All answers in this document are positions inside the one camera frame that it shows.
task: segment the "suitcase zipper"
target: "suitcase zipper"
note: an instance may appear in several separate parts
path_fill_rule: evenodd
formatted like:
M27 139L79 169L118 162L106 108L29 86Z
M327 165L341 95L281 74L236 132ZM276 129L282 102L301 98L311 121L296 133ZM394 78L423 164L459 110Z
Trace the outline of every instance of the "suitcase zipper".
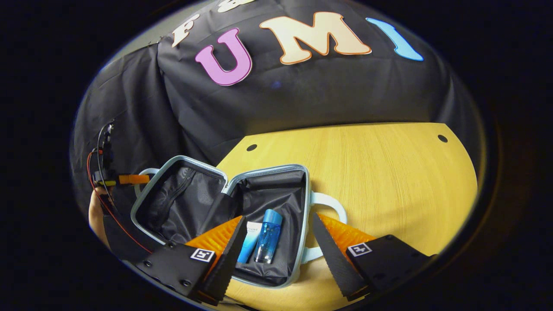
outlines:
M169 200L167 200L163 206L163 210L166 210L167 207L171 208L171 205L175 201L175 199L188 188L190 183L192 182L192 178L196 172L194 170L190 170L190 172L187 174L185 181L177 188L177 190L169 197Z

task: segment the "letter m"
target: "letter m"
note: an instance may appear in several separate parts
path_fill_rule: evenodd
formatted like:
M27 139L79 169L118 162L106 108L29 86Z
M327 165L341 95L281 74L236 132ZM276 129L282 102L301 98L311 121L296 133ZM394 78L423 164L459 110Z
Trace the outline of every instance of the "letter m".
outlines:
M330 49L329 35L334 38L334 50L340 54L369 54L371 48L361 42L343 21L343 16L332 12L316 12L313 26L298 22L286 16L275 17L261 23L259 27L270 29L284 52L280 62L291 65L311 58L311 52L300 47L298 40L327 55Z

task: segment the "toiletry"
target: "toiletry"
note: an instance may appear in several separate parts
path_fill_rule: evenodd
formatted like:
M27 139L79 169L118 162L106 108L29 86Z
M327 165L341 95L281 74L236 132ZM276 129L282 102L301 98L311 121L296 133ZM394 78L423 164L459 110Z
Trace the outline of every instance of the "toiletry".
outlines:
M261 222L249 221L246 224L246 230L248 233L246 234L246 238L244 239L244 243L242 244L240 255L238 255L238 262L248 262L249 255L252 253L253 247L257 243L259 233L261 232L261 226Z
M266 210L261 233L255 247L255 262L271 263L280 235L282 216L274 210Z

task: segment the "blue bottle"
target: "blue bottle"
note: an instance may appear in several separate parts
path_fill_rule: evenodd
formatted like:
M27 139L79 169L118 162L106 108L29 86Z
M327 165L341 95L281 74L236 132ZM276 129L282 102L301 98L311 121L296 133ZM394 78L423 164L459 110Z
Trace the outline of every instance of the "blue bottle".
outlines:
M280 235L280 224L282 224L282 216L279 213L274 210L265 211L261 233L253 254L255 262L271 263L273 260Z

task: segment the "black cloth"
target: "black cloth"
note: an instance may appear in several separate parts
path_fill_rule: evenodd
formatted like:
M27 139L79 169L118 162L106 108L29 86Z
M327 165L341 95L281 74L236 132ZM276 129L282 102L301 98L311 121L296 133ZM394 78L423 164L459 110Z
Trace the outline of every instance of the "black cloth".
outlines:
M112 118L112 167L120 173L159 168L178 154L217 165L250 134L346 123L442 122L461 140L478 176L484 138L470 94L431 47L397 22L354 1L257 0L224 13L217 12L217 4L198 12L200 17L177 47L171 47L173 35L168 34L108 64L94 78L77 114L70 147L74 190L85 216L91 192L86 156L96 146L100 128ZM279 42L259 24L288 16L312 25L314 13L322 11L341 14L372 53L339 54L331 38L328 55L312 50L307 61L282 64ZM396 54L394 43L367 17L393 25L424 61ZM217 39L235 27L253 68L243 81L220 86L195 56L213 45L221 66L234 68L233 55ZM128 217L133 190L116 189L114 199Z

